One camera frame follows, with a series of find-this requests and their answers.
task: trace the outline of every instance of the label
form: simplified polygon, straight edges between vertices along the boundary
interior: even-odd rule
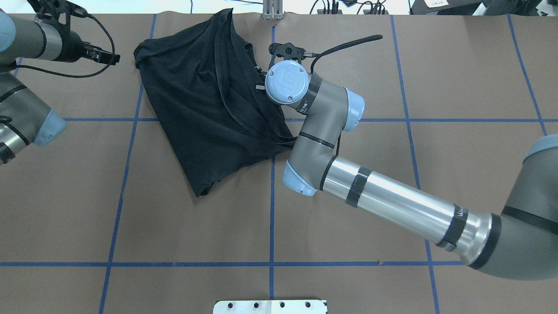
[[[448,6],[448,0],[424,0],[426,6],[429,8],[438,8],[443,6]]]

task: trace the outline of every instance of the black cloth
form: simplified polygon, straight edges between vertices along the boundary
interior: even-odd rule
[[[280,106],[256,90],[252,44],[232,9],[134,51],[155,114],[197,197],[238,169],[292,149]]]

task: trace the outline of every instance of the gray bracket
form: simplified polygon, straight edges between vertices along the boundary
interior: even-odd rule
[[[283,20],[283,0],[263,0],[264,20]]]

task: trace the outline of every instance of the white mounting plate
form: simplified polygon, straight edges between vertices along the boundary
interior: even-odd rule
[[[219,301],[213,314],[327,314],[327,304],[323,300]]]

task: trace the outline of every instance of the black band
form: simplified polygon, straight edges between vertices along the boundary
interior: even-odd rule
[[[310,84],[308,85],[308,91],[301,99],[299,107],[296,109],[298,112],[302,113],[303,115],[308,114],[308,110],[312,107],[314,100],[316,99],[316,95],[320,90],[321,82],[324,79],[321,76],[317,75],[316,73],[312,74],[312,78],[310,79]]]
[[[4,93],[4,95],[0,96],[0,103],[5,101],[6,99],[8,99],[8,97],[10,97],[11,95],[13,95],[13,94],[21,91],[22,89],[25,89],[25,88],[27,88],[27,86],[19,85],[17,87],[14,87],[14,88],[10,89],[6,93]]]
[[[455,250],[457,246],[457,241],[461,237],[463,230],[465,229],[465,225],[467,224],[467,217],[469,216],[469,211],[466,208],[463,208],[457,204],[454,204],[454,216],[451,218],[450,226],[446,231],[446,234],[440,240],[440,242],[436,243],[436,246],[442,247],[444,250],[448,252],[452,252]]]
[[[332,165],[333,162],[335,161],[335,158],[337,158],[337,156],[336,156],[336,155],[333,155],[333,156],[331,157],[331,159],[329,160],[329,162],[328,162],[328,166],[325,167],[324,175],[321,176],[320,191],[323,191],[323,190],[324,190],[325,177],[328,176],[329,169],[331,168],[331,165]]]
[[[41,27],[41,25],[39,25],[39,23],[36,23],[36,24],[37,24],[37,26],[39,27],[39,29],[40,29],[41,32],[42,32],[42,50],[41,50],[41,52],[40,52],[36,57],[34,57],[33,59],[37,59],[37,58],[39,58],[40,56],[42,56],[42,54],[45,53],[45,50],[46,50],[46,34],[45,34],[45,30],[42,29],[42,27]]]
[[[16,154],[4,142],[0,142],[0,160],[7,164],[16,157]]]
[[[310,140],[312,140],[312,141],[318,142],[318,143],[320,143],[320,144],[322,144],[322,145],[325,145],[325,146],[327,146],[327,147],[329,147],[329,148],[331,148],[331,149],[335,148],[335,145],[333,145],[332,143],[330,143],[330,142],[328,142],[328,141],[324,141],[324,140],[322,140],[321,138],[316,137],[316,136],[314,136],[314,135],[312,135],[312,134],[308,134],[308,133],[305,133],[305,132],[300,132],[299,135],[300,135],[300,136],[303,136],[303,137],[305,137],[305,138],[307,138],[307,139],[310,139]]]
[[[502,215],[507,215],[515,219],[519,219],[535,227],[541,228],[555,235],[558,235],[558,223],[540,216],[528,213],[526,211],[518,210],[510,206],[505,206]]]
[[[502,220],[500,219],[500,216],[492,214],[492,226],[490,227],[487,243],[484,245],[483,251],[480,252],[479,257],[477,257],[477,259],[470,264],[469,267],[479,269],[488,262],[494,252],[494,249],[496,248],[496,245],[498,244],[501,230]]]
[[[353,184],[351,185],[349,194],[347,195],[347,200],[345,201],[346,204],[357,207],[358,200],[362,195],[364,185],[366,184],[370,173],[372,173],[372,169],[365,166],[361,166],[360,169],[358,169],[358,173],[354,177]]]
[[[30,142],[27,140],[25,135],[23,135],[18,129],[16,129],[16,127],[11,125],[10,123],[4,123],[4,125],[7,126],[10,130],[12,130],[17,136],[19,136],[26,146],[29,146]]]

